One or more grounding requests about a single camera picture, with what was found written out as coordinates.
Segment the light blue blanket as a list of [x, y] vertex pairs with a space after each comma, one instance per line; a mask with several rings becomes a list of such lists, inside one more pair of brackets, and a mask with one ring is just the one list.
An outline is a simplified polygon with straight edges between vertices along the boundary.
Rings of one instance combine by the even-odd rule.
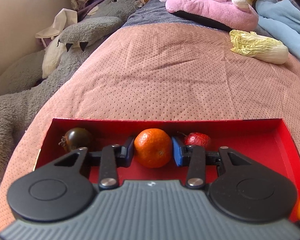
[[300, 61], [300, 8], [293, 0], [256, 0], [258, 25]]

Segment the white tote bag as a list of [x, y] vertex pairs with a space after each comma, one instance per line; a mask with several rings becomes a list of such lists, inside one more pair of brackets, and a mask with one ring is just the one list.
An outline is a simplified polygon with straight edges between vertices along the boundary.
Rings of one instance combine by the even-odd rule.
[[52, 25], [38, 33], [35, 38], [40, 40], [46, 48], [51, 41], [62, 33], [70, 25], [76, 24], [77, 11], [63, 8], [54, 18]]

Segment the red shallow box tray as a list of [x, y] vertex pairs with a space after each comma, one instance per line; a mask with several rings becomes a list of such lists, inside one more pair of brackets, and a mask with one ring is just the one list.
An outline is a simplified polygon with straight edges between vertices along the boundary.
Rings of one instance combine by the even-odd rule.
[[[135, 161], [117, 168], [120, 185], [97, 187], [98, 167], [83, 168], [83, 155], [74, 166], [56, 166], [68, 154], [59, 142], [72, 128], [92, 136], [89, 151], [124, 144], [145, 129], [158, 128], [184, 143], [191, 132], [211, 138], [208, 151], [227, 146], [248, 159], [248, 178], [236, 189], [189, 189], [187, 167], [178, 167], [173, 153], [161, 168]], [[229, 121], [108, 121], [54, 119], [44, 138], [26, 194], [23, 215], [38, 223], [73, 219], [91, 223], [147, 226], [160, 231], [231, 227], [292, 227], [300, 199], [300, 157], [285, 123], [280, 119]]]

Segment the grey plush toy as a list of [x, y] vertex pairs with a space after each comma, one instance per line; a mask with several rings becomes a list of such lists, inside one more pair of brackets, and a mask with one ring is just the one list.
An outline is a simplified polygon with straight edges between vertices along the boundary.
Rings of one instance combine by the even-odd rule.
[[104, 0], [66, 27], [47, 48], [17, 61], [0, 79], [0, 179], [12, 152], [43, 105], [142, 4]]

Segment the pink plush cushion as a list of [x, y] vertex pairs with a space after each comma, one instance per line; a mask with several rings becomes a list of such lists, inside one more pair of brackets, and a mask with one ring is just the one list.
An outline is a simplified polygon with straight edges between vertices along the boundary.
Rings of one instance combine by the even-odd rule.
[[210, 28], [253, 31], [258, 14], [247, 0], [159, 0], [167, 12]]

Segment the napa cabbage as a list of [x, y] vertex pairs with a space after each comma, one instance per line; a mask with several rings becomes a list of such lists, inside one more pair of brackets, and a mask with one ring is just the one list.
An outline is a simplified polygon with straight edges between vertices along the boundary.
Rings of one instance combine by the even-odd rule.
[[288, 48], [279, 40], [254, 31], [232, 30], [229, 35], [234, 53], [272, 64], [284, 64], [288, 60]]

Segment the small red fruit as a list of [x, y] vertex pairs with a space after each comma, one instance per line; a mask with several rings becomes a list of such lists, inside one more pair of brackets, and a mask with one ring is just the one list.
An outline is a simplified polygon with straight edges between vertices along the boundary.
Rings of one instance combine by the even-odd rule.
[[185, 145], [196, 145], [204, 147], [205, 149], [211, 148], [211, 138], [204, 134], [199, 132], [191, 132], [188, 134], [184, 139]]

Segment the dark brown tomato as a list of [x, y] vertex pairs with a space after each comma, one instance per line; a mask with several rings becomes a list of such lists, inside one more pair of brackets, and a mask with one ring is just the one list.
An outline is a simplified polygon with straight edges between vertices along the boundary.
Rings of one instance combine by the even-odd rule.
[[69, 153], [80, 147], [89, 147], [91, 145], [93, 136], [85, 128], [72, 128], [62, 136], [61, 141], [58, 143], [64, 150]]

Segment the orange mandarin fruit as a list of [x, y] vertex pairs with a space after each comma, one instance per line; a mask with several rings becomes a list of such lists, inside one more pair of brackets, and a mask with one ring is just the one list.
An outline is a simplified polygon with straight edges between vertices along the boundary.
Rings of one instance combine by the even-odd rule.
[[162, 129], [145, 129], [134, 139], [134, 159], [146, 168], [161, 168], [167, 165], [172, 153], [172, 140]]

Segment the pink dotted quilt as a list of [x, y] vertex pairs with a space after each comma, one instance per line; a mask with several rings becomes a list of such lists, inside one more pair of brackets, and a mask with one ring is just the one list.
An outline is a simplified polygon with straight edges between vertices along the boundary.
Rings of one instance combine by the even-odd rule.
[[227, 33], [182, 23], [126, 26], [80, 65], [16, 147], [0, 185], [0, 230], [13, 222], [8, 187], [31, 172], [51, 120], [283, 118], [300, 153], [300, 62], [231, 51]]

